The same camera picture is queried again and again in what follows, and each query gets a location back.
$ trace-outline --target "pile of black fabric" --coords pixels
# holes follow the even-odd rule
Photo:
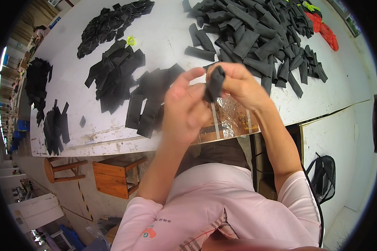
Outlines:
[[[126,127],[137,129],[137,134],[151,138],[152,132],[161,126],[164,114],[165,93],[170,85],[184,70],[174,64],[169,69],[159,69],[151,73],[145,72],[137,83],[139,86],[132,91],[127,110]],[[141,114],[142,102],[147,98]]]
[[[43,133],[45,134],[45,146],[49,155],[52,154],[52,151],[55,155],[59,155],[59,151],[63,151],[60,135],[64,144],[70,141],[70,136],[68,133],[67,109],[68,103],[66,102],[63,112],[60,113],[60,110],[57,107],[56,99],[53,109],[46,113],[45,122],[43,122]]]
[[[102,54],[102,60],[90,68],[85,85],[89,88],[95,80],[96,100],[101,100],[102,113],[113,114],[119,105],[130,98],[130,88],[136,86],[132,73],[145,65],[145,55],[140,49],[133,52],[125,40],[115,43]]]
[[[215,61],[215,48],[206,33],[216,33],[215,41],[220,49],[220,61],[243,63],[261,78],[261,85],[271,94],[271,85],[286,88],[289,82],[296,95],[302,97],[302,89],[292,71],[299,68],[301,82],[307,84],[307,76],[326,82],[327,75],[317,55],[308,46],[300,47],[297,33],[310,38],[313,22],[304,14],[300,0],[203,0],[193,8],[188,0],[183,9],[190,18],[196,18],[199,27],[189,28],[193,46],[186,55]],[[275,63],[282,64],[278,71]]]
[[[99,43],[112,41],[115,37],[116,40],[123,37],[126,28],[134,19],[151,13],[154,4],[155,2],[150,0],[140,0],[123,6],[115,4],[113,11],[103,8],[101,14],[92,19],[83,31],[77,57],[80,59],[90,54]]]
[[[46,82],[47,74],[49,73],[49,81],[52,78],[53,66],[50,66],[49,62],[35,58],[30,62],[30,65],[26,71],[25,91],[28,96],[28,105],[34,104],[34,109],[38,109],[36,115],[36,122],[38,126],[40,122],[45,118],[43,109],[45,108],[46,98]]]

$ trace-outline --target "red plastic bag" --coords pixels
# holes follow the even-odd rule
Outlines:
[[[317,13],[311,14],[309,12],[305,12],[305,14],[311,21],[313,21],[314,32],[321,33],[322,37],[325,39],[325,41],[327,41],[331,48],[334,51],[337,51],[339,49],[337,37],[334,35],[328,25],[322,23],[322,19]]]

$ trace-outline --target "hand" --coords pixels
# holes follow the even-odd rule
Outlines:
[[[208,68],[207,81],[212,71],[220,65],[225,71],[222,97],[232,95],[244,107],[255,111],[266,102],[272,102],[264,88],[254,79],[253,75],[240,63],[216,63]]]
[[[202,125],[210,118],[211,110],[203,100],[205,85],[188,85],[191,80],[204,73],[203,68],[183,72],[166,92],[162,131],[167,141],[188,147],[198,137]]]

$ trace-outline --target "pink shirt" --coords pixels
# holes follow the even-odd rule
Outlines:
[[[228,238],[271,249],[318,247],[320,215],[303,172],[291,175],[273,201],[254,191],[249,170],[209,163],[176,177],[164,206],[133,198],[111,251],[185,250],[182,244],[199,241],[223,215],[235,235],[223,233]]]

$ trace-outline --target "black mesh bag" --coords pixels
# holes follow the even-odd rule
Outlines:
[[[335,194],[335,161],[331,156],[320,156],[316,153],[318,158],[307,168],[308,175],[314,163],[314,176],[311,181],[311,187],[316,193],[316,199],[319,204],[322,204],[332,198]]]

